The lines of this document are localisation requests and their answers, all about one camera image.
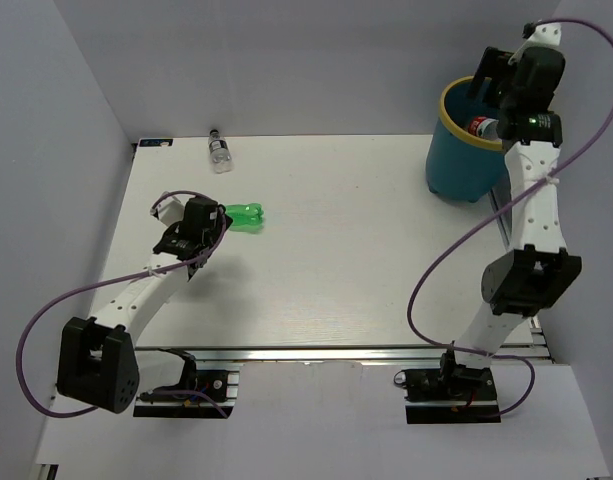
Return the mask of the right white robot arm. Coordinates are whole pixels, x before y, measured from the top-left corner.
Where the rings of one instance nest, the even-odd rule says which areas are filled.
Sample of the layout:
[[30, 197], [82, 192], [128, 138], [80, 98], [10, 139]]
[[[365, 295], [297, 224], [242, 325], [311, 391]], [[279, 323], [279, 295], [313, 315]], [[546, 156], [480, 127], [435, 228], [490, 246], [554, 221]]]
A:
[[554, 47], [530, 46], [517, 54], [487, 48], [469, 88], [474, 96], [490, 80], [484, 100], [498, 111], [511, 235], [507, 252], [483, 272], [475, 318], [442, 356], [437, 384], [449, 398], [470, 391], [508, 336], [552, 307], [581, 272], [580, 257], [568, 252], [563, 238], [552, 174], [563, 137], [550, 103], [564, 68]]

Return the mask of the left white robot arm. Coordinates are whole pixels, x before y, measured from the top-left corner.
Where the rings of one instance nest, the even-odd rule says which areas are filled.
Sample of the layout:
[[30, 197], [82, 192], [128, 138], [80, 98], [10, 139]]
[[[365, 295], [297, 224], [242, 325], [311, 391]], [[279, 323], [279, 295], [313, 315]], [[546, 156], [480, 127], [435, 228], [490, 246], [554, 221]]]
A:
[[218, 202], [194, 197], [164, 230], [140, 272], [87, 319], [62, 330], [57, 391], [112, 413], [135, 398], [140, 375], [135, 343], [164, 303], [185, 286], [221, 243], [232, 223]]

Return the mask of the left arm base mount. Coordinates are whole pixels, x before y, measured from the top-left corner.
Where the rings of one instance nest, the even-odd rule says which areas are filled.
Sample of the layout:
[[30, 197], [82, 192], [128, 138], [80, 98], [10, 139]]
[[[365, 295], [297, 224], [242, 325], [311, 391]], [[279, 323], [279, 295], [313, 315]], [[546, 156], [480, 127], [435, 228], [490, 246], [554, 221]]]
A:
[[226, 419], [235, 405], [240, 368], [176, 348], [137, 353], [140, 385], [133, 416]]

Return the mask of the red label water bottle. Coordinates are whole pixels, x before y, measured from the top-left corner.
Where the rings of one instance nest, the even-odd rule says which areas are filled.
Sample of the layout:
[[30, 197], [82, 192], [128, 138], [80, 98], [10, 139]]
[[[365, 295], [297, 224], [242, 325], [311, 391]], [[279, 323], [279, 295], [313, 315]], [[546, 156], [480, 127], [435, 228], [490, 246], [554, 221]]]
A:
[[487, 141], [496, 141], [498, 120], [487, 116], [474, 116], [465, 127], [465, 130], [473, 136]]

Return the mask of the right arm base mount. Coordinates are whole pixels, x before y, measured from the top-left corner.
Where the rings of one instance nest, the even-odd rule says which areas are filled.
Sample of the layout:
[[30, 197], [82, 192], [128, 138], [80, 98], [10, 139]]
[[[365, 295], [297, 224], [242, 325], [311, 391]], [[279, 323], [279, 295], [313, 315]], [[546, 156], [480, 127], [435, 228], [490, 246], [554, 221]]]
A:
[[394, 375], [393, 383], [405, 391], [409, 425], [501, 422], [491, 369], [457, 364], [453, 353], [444, 353], [436, 368], [400, 370]]

